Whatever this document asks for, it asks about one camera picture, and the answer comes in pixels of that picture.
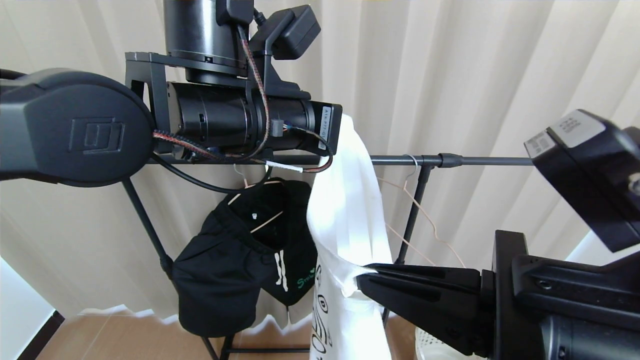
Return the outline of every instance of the hanger hook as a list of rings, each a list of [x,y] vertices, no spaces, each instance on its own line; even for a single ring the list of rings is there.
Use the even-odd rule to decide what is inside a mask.
[[[415,156],[413,156],[413,155],[409,155],[409,154],[404,154],[404,155],[409,156],[413,160],[413,163],[415,164],[415,168],[413,168],[413,172],[411,174],[407,175],[406,179],[404,179],[404,183],[406,184],[407,181],[409,181],[409,178],[411,176],[413,176],[418,171],[418,160],[416,160]]]
[[[236,164],[234,164],[234,171],[240,174],[240,176],[242,176],[244,180],[244,185],[249,186],[249,182],[247,181],[246,176],[244,176],[244,174],[241,171],[238,171],[238,169],[236,168]]]

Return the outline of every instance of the black baseboard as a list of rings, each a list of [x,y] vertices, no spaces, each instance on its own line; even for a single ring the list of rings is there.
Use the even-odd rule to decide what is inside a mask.
[[[33,337],[29,345],[24,349],[18,360],[35,360],[46,344],[51,340],[65,318],[59,312],[54,311],[51,317],[44,323],[38,334]]]

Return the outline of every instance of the white label sticker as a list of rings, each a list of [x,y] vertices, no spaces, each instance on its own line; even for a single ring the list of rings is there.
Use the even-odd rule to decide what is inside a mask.
[[[551,130],[567,147],[576,147],[605,130],[603,123],[589,115],[574,110],[563,117]]]
[[[524,147],[527,148],[529,157],[532,159],[537,158],[554,146],[556,146],[554,140],[551,139],[551,136],[549,136],[546,131],[541,132],[524,143]]]
[[[322,108],[322,122],[320,123],[320,137],[325,140],[329,137],[329,123],[331,123],[331,108],[325,106]],[[326,150],[326,146],[318,141],[318,149]]]

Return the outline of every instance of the floor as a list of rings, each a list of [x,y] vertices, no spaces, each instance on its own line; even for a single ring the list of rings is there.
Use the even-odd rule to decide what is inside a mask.
[[[400,317],[389,319],[387,338],[394,360],[414,358],[415,327]],[[258,334],[241,333],[235,347],[307,347],[311,325],[282,335],[268,324]],[[216,351],[222,339],[211,339]],[[232,354],[230,360],[307,360],[308,354]],[[130,313],[107,316],[80,315],[65,320],[38,360],[194,360],[210,359],[202,340],[180,327],[165,325],[154,316],[136,318]]]

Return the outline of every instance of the beige curtain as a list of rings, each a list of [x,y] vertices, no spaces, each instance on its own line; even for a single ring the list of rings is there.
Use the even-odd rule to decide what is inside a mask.
[[[302,3],[257,0],[256,7],[270,14]],[[311,5],[321,36],[302,59],[277,69],[315,99],[343,104],[371,154],[526,156],[524,141],[575,108],[640,126],[639,2]],[[161,0],[0,0],[0,67],[68,67],[123,81],[125,51],[164,52],[162,23]],[[214,184],[242,183],[226,166],[183,169]],[[243,170],[253,180],[262,171]],[[378,175],[402,183],[410,171]],[[221,199],[158,166],[133,182],[173,257]],[[382,189],[387,222],[402,233],[410,201]],[[121,185],[16,180],[0,191],[2,257],[65,316],[118,304],[176,313],[175,292]],[[532,254],[552,258],[564,258],[588,230],[531,167],[436,169],[424,207],[440,238],[476,268],[490,266],[496,229],[525,233]],[[397,252],[399,239],[390,234],[390,242]],[[422,217],[412,242],[436,264],[458,266]],[[407,259],[426,263],[411,250]],[[282,311],[264,299],[263,313]]]

